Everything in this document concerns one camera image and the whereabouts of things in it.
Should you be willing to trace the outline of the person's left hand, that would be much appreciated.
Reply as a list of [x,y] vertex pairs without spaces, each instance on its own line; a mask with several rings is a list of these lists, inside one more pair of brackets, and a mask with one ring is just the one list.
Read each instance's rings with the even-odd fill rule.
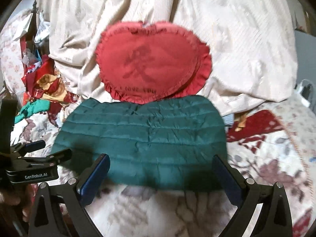
[[36,191],[32,185],[13,186],[9,189],[1,189],[1,204],[21,206],[24,222],[29,222]]

